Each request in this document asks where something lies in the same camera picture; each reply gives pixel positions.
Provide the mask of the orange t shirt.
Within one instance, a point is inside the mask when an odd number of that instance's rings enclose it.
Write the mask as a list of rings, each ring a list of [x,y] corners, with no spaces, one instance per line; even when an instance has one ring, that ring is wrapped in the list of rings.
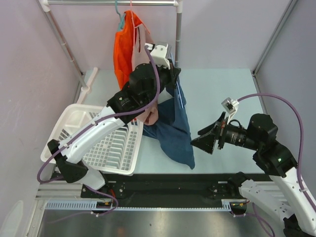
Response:
[[[113,63],[114,72],[118,81],[119,88],[122,89],[129,80],[129,74],[132,72],[132,51],[133,51],[133,26],[131,12],[125,12],[125,26],[120,32],[116,32],[114,41]],[[134,13],[135,25],[143,22]]]

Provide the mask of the teal clothes hanger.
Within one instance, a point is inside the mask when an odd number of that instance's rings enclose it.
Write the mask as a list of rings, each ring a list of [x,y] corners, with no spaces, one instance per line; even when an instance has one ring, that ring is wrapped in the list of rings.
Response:
[[[118,0],[114,0],[115,2],[115,11],[116,11],[116,14],[119,16],[119,23],[118,23],[118,27],[117,27],[117,32],[120,32],[124,29],[124,26],[125,26],[125,16],[126,14],[123,13],[121,14],[119,12],[119,9],[118,9]]]

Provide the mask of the blue t shirt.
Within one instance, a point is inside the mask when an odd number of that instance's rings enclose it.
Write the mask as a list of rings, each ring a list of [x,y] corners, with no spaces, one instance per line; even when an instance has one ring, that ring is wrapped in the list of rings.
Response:
[[[158,103],[158,120],[144,125],[143,135],[157,139],[162,151],[173,161],[195,168],[191,133],[185,109],[186,99],[180,83],[165,89],[164,101]]]

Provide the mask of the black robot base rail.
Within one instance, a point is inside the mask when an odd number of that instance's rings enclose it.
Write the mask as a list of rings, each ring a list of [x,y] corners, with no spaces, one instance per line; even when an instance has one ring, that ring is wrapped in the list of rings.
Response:
[[[238,201],[243,196],[237,186],[252,179],[280,201],[285,197],[265,174],[105,174],[106,184],[96,192],[82,187],[82,198],[113,195],[123,208],[211,208],[224,200]]]

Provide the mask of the pink printed t shirt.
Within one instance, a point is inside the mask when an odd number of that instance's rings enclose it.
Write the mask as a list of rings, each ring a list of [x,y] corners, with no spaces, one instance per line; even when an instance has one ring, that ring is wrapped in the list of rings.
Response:
[[[132,70],[142,64],[149,63],[149,58],[145,52],[145,43],[153,43],[151,35],[144,24],[140,24],[135,28],[135,43],[132,51]],[[158,120],[158,101],[156,100],[142,114],[137,117],[144,125],[154,125]]]

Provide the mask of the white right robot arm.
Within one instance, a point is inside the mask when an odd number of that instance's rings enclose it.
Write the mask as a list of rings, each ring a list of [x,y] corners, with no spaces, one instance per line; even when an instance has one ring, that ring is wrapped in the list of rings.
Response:
[[[191,145],[209,154],[225,144],[253,150],[256,165],[278,186],[287,202],[279,201],[242,172],[229,180],[229,195],[252,201],[281,223],[287,237],[314,237],[316,212],[299,186],[298,162],[291,151],[277,141],[277,131],[278,127],[266,114],[254,114],[244,128],[238,120],[229,120],[222,113],[213,124],[197,133]]]

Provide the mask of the pink clothes hanger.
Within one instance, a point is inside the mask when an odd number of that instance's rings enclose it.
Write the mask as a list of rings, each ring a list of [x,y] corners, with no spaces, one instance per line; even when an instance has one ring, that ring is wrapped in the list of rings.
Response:
[[[133,44],[134,44],[134,46],[136,46],[137,27],[136,27],[135,21],[134,21],[134,12],[133,12],[133,8],[132,8],[132,0],[129,1],[129,6],[130,6],[130,12],[131,12],[132,26],[133,26]]]

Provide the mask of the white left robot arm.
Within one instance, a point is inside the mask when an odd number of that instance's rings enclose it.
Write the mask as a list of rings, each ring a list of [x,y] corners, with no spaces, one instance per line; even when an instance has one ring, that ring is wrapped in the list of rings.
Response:
[[[101,139],[143,113],[165,88],[176,85],[181,69],[171,60],[168,63],[169,66],[136,66],[122,90],[107,101],[96,117],[70,137],[47,143],[62,179],[67,183],[80,182],[100,198],[108,194],[109,185],[101,172],[86,164],[83,157]]]

